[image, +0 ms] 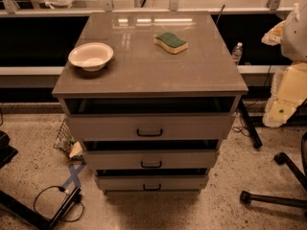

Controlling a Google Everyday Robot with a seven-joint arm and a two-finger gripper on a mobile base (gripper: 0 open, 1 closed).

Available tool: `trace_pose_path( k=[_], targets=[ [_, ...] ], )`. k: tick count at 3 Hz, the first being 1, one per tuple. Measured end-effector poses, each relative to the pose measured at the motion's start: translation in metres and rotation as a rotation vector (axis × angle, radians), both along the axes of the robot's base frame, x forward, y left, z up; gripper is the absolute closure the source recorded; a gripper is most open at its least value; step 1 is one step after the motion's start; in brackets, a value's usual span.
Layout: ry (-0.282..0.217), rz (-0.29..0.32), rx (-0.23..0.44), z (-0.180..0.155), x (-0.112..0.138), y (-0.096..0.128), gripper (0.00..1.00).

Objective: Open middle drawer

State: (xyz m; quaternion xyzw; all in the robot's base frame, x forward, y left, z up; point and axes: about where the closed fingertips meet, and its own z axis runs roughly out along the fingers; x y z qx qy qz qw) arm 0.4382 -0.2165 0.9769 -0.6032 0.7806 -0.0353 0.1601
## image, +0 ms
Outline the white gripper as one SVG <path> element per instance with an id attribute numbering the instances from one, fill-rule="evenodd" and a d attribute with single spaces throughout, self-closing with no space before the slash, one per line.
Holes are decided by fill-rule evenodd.
<path id="1" fill-rule="evenodd" d="M 266 127 L 281 127 L 307 100 L 307 63 L 295 62 L 272 79 L 262 122 Z"/>

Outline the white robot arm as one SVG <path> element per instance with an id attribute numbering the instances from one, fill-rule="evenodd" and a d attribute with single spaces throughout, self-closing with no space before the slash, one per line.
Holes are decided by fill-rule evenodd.
<path id="1" fill-rule="evenodd" d="M 295 3 L 294 10 L 265 33 L 262 42 L 280 44 L 282 55 L 292 61 L 284 71 L 274 73 L 263 117 L 266 127 L 280 127 L 307 100 L 307 0 Z"/>

